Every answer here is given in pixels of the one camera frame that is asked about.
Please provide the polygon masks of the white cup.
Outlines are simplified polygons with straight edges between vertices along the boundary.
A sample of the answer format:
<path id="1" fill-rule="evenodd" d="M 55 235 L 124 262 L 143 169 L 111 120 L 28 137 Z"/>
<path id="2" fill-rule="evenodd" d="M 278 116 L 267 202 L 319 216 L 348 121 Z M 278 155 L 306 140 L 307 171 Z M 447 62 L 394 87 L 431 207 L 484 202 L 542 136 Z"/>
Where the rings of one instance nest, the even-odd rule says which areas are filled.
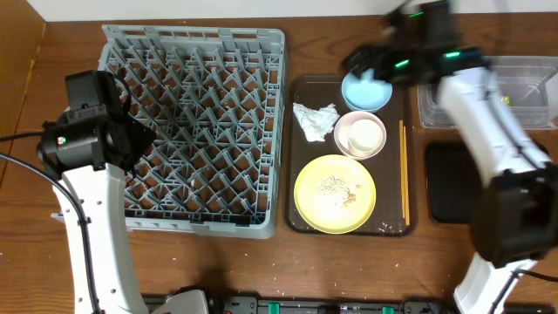
<path id="1" fill-rule="evenodd" d="M 374 120 L 361 119 L 350 126 L 348 143 L 354 155 L 372 154 L 378 150 L 382 141 L 383 131 Z"/>

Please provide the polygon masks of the white napkin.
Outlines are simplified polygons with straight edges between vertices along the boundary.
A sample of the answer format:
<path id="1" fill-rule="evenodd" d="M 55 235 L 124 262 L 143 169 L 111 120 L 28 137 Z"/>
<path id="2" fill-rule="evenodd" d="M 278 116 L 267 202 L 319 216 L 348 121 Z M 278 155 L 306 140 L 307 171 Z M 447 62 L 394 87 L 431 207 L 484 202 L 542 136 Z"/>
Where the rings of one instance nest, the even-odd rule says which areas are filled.
<path id="1" fill-rule="evenodd" d="M 308 142 L 325 142 L 325 136 L 333 131 L 340 118 L 335 104 L 315 110 L 294 103 L 293 113 Z"/>

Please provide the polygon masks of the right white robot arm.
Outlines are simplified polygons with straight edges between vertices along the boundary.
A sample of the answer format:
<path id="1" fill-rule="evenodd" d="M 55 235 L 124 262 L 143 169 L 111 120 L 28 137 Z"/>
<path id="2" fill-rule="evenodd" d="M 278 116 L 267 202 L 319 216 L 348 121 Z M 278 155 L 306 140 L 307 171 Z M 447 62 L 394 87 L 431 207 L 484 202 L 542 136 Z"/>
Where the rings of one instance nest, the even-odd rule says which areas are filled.
<path id="1" fill-rule="evenodd" d="M 398 86 L 434 84 L 483 184 L 470 231 L 473 260 L 453 299 L 458 313 L 500 313 L 514 286 L 557 244 L 557 167 L 502 100 L 479 47 L 464 46 L 447 1 L 398 6 L 385 44 L 353 50 L 342 67 Z"/>

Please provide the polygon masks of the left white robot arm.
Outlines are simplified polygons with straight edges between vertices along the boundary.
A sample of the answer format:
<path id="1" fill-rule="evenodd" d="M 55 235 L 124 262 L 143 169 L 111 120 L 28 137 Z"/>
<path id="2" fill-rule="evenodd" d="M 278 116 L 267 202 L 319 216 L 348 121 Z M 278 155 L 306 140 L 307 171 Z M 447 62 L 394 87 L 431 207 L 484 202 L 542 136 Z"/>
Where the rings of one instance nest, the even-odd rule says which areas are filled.
<path id="1" fill-rule="evenodd" d="M 37 155 L 53 177 L 71 255 L 77 313 L 146 313 L 124 213 L 126 176 L 156 134 L 131 114 L 110 72 L 65 79 L 69 107 L 44 124 Z"/>

